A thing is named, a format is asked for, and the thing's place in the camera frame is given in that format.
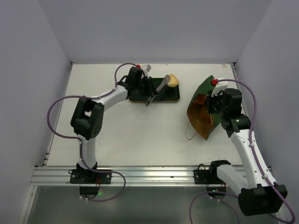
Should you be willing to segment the metal tongs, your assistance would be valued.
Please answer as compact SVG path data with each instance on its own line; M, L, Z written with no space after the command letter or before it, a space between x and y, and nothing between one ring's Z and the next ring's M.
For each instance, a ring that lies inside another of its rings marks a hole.
M156 97L156 96L158 96L158 94L159 94L159 92L161 91L161 89L165 86L165 85L167 85L169 82L170 82L170 80L171 80L171 78L170 78L170 76L169 75L166 75L165 77L164 77L164 79L162 80L162 82L161 82L161 84L157 87L157 89L156 89L156 92L157 92L157 94L152 94L146 101L145 101L145 106L149 106L150 105L150 103L154 100L154 98Z

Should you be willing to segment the round bun bread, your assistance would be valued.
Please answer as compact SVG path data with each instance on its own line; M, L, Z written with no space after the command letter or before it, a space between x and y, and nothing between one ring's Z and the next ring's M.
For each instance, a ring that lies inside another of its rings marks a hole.
M179 81L178 81L178 79L176 78L176 76L173 75L173 74L169 74L169 77L170 77L170 80L169 80L169 82L167 83L167 86L169 86L169 87L171 87L171 88L174 88L174 87L178 86Z

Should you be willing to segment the green paper bag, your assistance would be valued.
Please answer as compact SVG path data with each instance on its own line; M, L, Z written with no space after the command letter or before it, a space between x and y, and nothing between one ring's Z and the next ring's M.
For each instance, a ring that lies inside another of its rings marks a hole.
M198 134L204 140L208 140L210 134L221 123L220 116L217 114L209 114L205 105L207 94L214 90L214 87L210 84L213 79L213 76L209 76L202 84L199 85L186 112L189 120L188 125L191 124L195 130L194 136Z

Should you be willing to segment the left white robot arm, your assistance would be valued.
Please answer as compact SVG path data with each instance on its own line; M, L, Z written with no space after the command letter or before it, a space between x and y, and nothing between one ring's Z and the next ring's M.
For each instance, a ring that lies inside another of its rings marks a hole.
M97 178L97 161L95 158L95 141L100 133L104 112L115 104L127 100L132 94L139 93L145 97L157 96L152 78L148 75L150 65L133 65L124 81L115 82L115 87L95 97L79 99L71 119L71 126L79 138L79 161L76 168L86 183Z

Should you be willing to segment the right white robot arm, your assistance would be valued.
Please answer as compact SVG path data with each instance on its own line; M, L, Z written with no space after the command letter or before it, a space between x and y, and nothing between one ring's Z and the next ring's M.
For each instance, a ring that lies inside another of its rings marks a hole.
M213 161L208 178L213 183L224 181L236 194L245 216L277 213L287 196L285 185L279 185L267 168L255 137L250 132L251 121L242 113L242 93L233 88L205 100L208 113L218 114L221 126L234 144L241 158L246 176L242 177L228 161Z

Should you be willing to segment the dark green tray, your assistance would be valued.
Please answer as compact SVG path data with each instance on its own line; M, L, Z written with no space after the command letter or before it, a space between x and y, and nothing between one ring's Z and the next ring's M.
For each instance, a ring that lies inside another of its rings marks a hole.
M149 96L142 96L140 92L132 92L129 100L133 103L145 103L148 98ZM165 85L159 92L159 95L156 96L152 102L177 102L179 99L179 85L176 87L169 87Z

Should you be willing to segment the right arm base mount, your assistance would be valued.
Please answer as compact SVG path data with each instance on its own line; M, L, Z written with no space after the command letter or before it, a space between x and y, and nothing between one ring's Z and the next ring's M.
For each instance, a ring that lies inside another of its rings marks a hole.
M210 166L199 164L193 170L194 183L196 185L205 185L206 191L210 191L209 196L216 198L223 196L218 192L226 192L226 183L216 177L215 172Z

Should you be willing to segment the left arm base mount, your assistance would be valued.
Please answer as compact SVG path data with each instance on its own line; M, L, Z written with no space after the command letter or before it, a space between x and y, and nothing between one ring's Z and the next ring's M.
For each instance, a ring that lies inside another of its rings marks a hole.
M112 172L97 173L90 170L72 169L68 173L71 175L70 184L79 184L79 194L85 199L94 199L100 192L101 184L110 184Z

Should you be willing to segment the aluminium frame rail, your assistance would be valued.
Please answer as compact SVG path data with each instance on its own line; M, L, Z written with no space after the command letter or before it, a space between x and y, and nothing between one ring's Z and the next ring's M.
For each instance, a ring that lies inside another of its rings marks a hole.
M70 170L73 166L44 166L35 168L30 186L71 186ZM116 166L103 167L121 173L126 187L192 187L193 171L197 166Z

